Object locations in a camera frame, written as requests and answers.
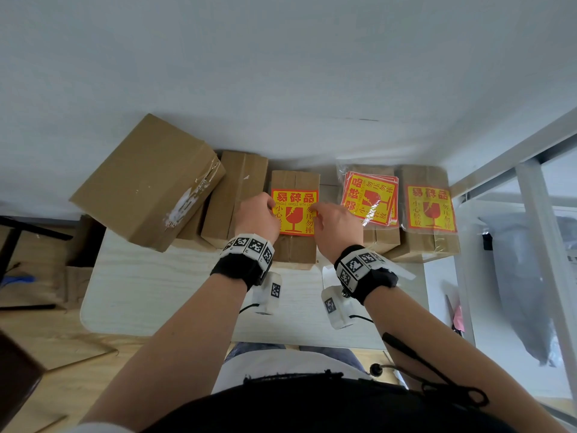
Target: wristband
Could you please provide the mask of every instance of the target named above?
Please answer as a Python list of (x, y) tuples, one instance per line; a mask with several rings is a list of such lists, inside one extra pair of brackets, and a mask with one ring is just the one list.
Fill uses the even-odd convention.
[(392, 289), (399, 281), (386, 268), (383, 257), (361, 245), (347, 247), (335, 262), (335, 271), (343, 286), (343, 294), (357, 299), (361, 305), (377, 287)]
[(229, 240), (220, 260), (211, 271), (246, 283), (246, 290), (263, 283), (272, 265), (275, 249), (270, 241), (257, 234), (239, 234)]

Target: jeans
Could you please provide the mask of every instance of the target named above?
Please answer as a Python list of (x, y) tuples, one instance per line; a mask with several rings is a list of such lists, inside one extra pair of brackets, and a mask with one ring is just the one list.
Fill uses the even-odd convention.
[[(357, 356), (353, 354), (350, 349), (347, 348), (323, 348), (322, 346), (299, 346), (300, 351), (310, 351), (323, 354), (327, 357), (334, 358), (335, 360), (346, 363), (353, 368), (365, 372), (361, 362), (358, 360)], [(253, 342), (238, 342), (228, 356), (226, 356), (224, 362), (226, 363), (231, 358), (239, 356), (250, 351), (262, 351), (266, 349), (286, 349), (284, 345), (278, 345), (276, 343), (253, 343)]]

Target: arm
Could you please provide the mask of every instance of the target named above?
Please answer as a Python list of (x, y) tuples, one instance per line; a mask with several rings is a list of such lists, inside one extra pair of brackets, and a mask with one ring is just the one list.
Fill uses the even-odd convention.
[[(319, 213), (314, 225), (319, 251), (333, 264), (345, 248), (363, 244), (362, 224), (348, 210), (334, 204), (313, 207)], [(519, 432), (565, 431), (507, 372), (404, 291), (378, 287), (369, 293), (364, 305), (379, 334), (397, 337), (458, 385), (483, 390), (490, 403), (481, 410)], [(431, 382), (442, 382), (421, 363), (390, 346), (387, 349), (397, 366)], [(415, 384), (410, 379), (407, 383)]]
[[(274, 243), (280, 224), (262, 193), (241, 204), (235, 234)], [(181, 405), (209, 395), (246, 295), (241, 279), (211, 275), (126, 363), (82, 422), (110, 422), (140, 431)]]

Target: wooden desk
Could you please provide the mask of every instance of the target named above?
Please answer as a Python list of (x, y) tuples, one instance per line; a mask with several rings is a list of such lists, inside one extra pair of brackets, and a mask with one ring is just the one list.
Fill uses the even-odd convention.
[[(80, 312), (83, 325), (95, 333), (152, 335), (206, 280), (218, 253), (170, 247), (165, 253), (128, 243), (107, 231)], [(382, 349), (376, 328), (358, 320), (342, 330), (331, 327), (320, 298), (321, 270), (274, 269), (283, 278), (278, 311), (263, 316), (251, 309), (239, 315), (233, 341)], [(401, 280), (402, 288), (428, 309), (422, 264), (405, 264), (417, 277)], [(244, 305), (252, 303), (252, 292)], [(368, 316), (356, 304), (357, 314)]]

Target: red and yellow fragile label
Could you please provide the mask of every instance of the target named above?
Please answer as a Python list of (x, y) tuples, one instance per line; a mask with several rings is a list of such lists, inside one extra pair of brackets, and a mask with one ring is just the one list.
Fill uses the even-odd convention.
[(318, 190), (271, 191), (276, 202), (273, 214), (280, 220), (280, 233), (286, 235), (314, 235), (313, 218), (316, 211), (309, 207), (319, 201)]
[(408, 185), (406, 191), (409, 228), (457, 232), (449, 190)]
[(398, 224), (399, 178), (348, 172), (341, 205), (367, 223)]

